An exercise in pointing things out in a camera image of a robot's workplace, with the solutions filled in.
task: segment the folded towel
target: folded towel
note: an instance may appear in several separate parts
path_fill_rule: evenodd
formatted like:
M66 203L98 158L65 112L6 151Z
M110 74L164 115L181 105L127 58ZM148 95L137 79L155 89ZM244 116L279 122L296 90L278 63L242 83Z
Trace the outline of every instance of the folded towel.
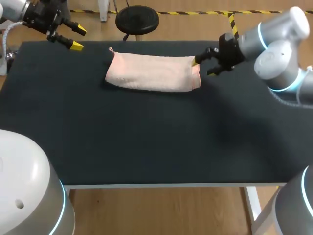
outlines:
M162 57L114 52L106 81L124 88L188 92L201 86L199 65L192 66L194 56Z

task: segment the stool seat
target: stool seat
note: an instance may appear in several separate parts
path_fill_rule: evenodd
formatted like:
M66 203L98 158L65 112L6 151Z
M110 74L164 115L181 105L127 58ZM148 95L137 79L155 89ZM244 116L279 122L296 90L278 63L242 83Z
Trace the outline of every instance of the stool seat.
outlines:
M157 12L146 6L126 7L115 19L117 28L129 35L150 33L158 27L159 21Z

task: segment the black tabletop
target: black tabletop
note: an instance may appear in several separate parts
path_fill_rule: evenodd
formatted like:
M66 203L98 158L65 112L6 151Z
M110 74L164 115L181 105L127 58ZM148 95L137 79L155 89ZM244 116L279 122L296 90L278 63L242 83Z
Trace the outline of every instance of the black tabletop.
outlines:
M34 140L65 185L287 182L312 162L313 110L276 101L243 63L188 93L104 82L118 52L195 55L216 42L22 45L0 93L0 128Z

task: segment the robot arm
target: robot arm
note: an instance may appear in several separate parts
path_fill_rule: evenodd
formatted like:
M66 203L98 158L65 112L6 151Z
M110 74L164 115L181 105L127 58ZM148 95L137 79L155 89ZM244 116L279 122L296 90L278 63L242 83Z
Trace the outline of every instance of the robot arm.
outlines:
M80 24L63 18L58 7L49 2L49 0L45 0L46 4L33 4L29 0L0 0L3 8L2 17L13 22L22 21L23 25L46 34L47 39L51 42L57 41L68 49L82 50L82 45L59 35L56 30L62 24L83 36L85 36L86 30Z
M235 65L255 60L254 70L271 93L283 103L303 106L313 104L313 72L298 63L298 47L310 33L305 13L292 7L258 24L239 39L231 34L219 38L219 49L208 48L195 57L196 63L215 57L219 65L208 74L231 71Z

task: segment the hazard tape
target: hazard tape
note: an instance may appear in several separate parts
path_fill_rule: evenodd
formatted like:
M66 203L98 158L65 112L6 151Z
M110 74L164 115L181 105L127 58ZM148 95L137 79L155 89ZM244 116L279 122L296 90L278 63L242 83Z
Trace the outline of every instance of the hazard tape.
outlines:
M70 12L81 12L99 14L99 11L92 10L70 10ZM116 14L116 11L108 11L109 14ZM279 14L282 11L261 11L261 10L249 10L249 11L158 11L159 15L228 15L228 14ZM306 14L313 14L313 11L305 11Z
M229 19L229 23L230 23L231 31L232 31L233 35L234 35L234 37L236 39L238 39L239 38L239 33L238 33L237 26L235 24L234 14L229 13L228 14L228 19Z

